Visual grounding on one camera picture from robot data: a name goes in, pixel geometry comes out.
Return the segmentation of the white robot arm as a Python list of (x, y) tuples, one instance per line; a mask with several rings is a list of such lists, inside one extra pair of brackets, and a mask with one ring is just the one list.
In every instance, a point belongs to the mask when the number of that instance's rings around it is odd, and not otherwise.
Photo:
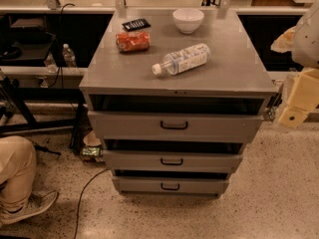
[(292, 60), (303, 67), (278, 117), (278, 123), (297, 128), (319, 105), (319, 1), (316, 1), (294, 27), (271, 45), (277, 53), (290, 52)]

